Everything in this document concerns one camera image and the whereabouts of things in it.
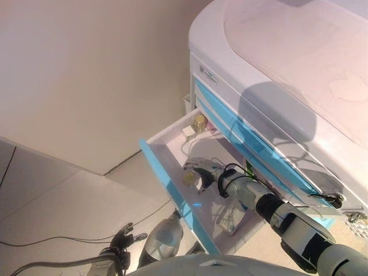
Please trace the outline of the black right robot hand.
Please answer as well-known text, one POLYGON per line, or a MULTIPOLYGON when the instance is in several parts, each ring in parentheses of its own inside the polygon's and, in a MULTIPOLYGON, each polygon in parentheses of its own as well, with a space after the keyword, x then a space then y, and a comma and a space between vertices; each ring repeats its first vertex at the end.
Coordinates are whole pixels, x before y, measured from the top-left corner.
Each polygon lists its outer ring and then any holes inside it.
POLYGON ((183 165, 183 183, 194 186, 198 194, 217 183, 224 172, 224 165, 206 158, 190 158, 183 165))

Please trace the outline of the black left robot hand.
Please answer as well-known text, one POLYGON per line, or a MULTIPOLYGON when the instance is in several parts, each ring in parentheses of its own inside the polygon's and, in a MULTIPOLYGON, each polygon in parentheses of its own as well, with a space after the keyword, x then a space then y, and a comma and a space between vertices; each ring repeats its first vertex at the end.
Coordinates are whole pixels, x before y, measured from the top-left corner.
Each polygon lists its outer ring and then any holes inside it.
POLYGON ((124 225, 113 237, 112 241, 109 244, 110 248, 115 248, 120 252, 122 250, 127 249, 132 244, 136 242, 140 242, 145 240, 148 237, 147 233, 140 233, 138 235, 134 235, 131 232, 133 231, 133 223, 127 223, 124 225))

